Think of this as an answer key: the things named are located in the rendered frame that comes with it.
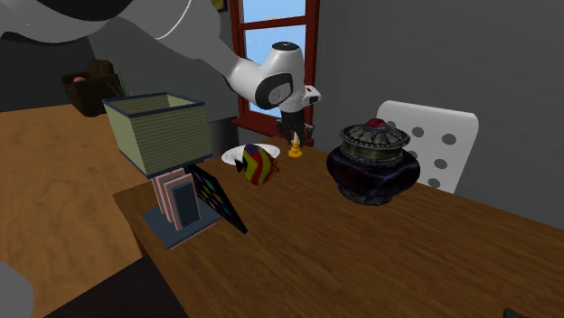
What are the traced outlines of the red yellow blue striped toy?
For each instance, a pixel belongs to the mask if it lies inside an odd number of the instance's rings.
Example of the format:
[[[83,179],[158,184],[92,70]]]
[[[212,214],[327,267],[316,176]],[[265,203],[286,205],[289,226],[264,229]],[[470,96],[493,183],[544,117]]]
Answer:
[[[242,158],[236,160],[236,168],[240,173],[243,171],[247,179],[254,185],[268,182],[278,171],[278,159],[272,157],[259,145],[245,145]]]

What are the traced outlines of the white plate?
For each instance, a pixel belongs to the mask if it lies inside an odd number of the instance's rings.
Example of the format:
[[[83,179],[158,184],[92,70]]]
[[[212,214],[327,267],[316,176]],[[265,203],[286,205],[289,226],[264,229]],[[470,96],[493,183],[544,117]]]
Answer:
[[[275,145],[270,144],[258,144],[259,147],[263,148],[266,152],[268,152],[273,158],[277,158],[280,155],[280,149]],[[230,165],[235,165],[235,161],[242,160],[242,153],[244,150],[245,145],[238,145],[227,150],[222,156],[221,160]]]

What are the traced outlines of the red framed window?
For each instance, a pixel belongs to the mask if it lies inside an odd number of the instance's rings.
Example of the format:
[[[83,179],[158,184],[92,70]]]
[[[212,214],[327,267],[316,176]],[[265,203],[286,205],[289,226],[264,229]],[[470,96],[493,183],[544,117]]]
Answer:
[[[315,84],[320,0],[227,0],[233,50],[261,64],[271,44],[291,41],[305,54],[305,83]]]

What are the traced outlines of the dark purple lidded jar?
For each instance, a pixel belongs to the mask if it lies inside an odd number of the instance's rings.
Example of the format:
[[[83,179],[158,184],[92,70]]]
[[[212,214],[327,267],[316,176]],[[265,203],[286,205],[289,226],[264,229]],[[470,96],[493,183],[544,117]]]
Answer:
[[[326,167],[346,199],[381,206],[412,187],[420,165],[405,150],[410,136],[380,118],[343,128],[343,143],[329,153]]]

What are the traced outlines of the black panel with coloured squares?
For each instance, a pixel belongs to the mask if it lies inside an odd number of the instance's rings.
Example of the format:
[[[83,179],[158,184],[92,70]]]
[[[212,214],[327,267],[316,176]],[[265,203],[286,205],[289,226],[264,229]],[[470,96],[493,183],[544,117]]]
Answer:
[[[246,226],[232,206],[218,180],[197,164],[187,165],[184,167],[184,170],[193,177],[193,184],[197,196],[232,226],[243,234],[246,234],[248,232]]]

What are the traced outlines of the green shade table lamp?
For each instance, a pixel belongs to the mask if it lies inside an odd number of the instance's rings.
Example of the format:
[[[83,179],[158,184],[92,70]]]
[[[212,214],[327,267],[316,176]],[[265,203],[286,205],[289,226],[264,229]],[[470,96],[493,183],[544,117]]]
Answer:
[[[173,249],[220,216],[198,199],[184,168],[212,158],[205,103],[161,92],[103,101],[119,152],[149,179],[158,206],[143,214],[165,248]]]

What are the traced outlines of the wooden table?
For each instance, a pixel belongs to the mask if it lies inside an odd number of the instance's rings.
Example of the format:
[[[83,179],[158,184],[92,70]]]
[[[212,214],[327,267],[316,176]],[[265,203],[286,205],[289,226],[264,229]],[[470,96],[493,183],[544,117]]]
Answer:
[[[416,184],[392,202],[346,200],[307,148],[250,184],[213,158],[246,225],[163,246],[150,183],[114,199],[189,318],[564,318],[564,231]]]

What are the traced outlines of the white chair with holes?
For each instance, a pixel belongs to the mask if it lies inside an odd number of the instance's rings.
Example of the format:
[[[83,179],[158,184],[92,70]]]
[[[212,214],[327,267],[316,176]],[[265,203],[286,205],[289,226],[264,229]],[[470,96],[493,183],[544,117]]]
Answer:
[[[410,136],[405,150],[419,162],[419,183],[456,190],[478,133],[475,114],[388,100],[377,117]]]

